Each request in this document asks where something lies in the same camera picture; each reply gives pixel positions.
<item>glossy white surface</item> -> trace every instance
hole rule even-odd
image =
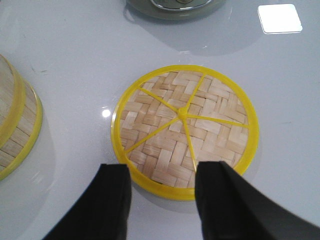
[[[294,4],[303,30],[264,34],[258,6]],[[141,75],[176,64],[219,71],[251,99],[260,141],[244,177],[320,226],[320,1],[227,0],[186,22],[144,17],[124,0],[1,0],[0,53],[44,109],[29,156],[0,182],[0,239],[40,240],[101,163],[116,163],[111,117]],[[202,239],[194,202],[133,186],[128,240]]]

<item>metal kettle base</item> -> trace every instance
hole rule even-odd
[[[165,20],[185,20],[212,13],[225,0],[126,0],[141,13]]]

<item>woven bamboo mat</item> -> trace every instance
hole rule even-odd
[[[149,179],[193,188],[199,161],[234,167],[248,142],[248,116],[236,93],[198,71],[170,71],[142,83],[125,103],[120,139]]]

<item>woven bamboo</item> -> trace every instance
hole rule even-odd
[[[238,163],[247,145],[248,118],[235,92],[217,78],[170,71],[130,96],[120,117],[120,138],[142,174],[170,187],[193,188],[197,162]]]
[[[29,153],[41,121],[41,103],[36,93],[0,55],[0,180]]]

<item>circular bamboo base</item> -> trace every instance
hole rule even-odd
[[[246,94],[200,66],[150,72],[121,97],[111,139],[121,163],[146,190],[193,200],[200,161],[225,161],[242,174],[258,146],[258,120]]]
[[[42,106],[35,91],[0,55],[0,180],[28,155],[41,123]]]

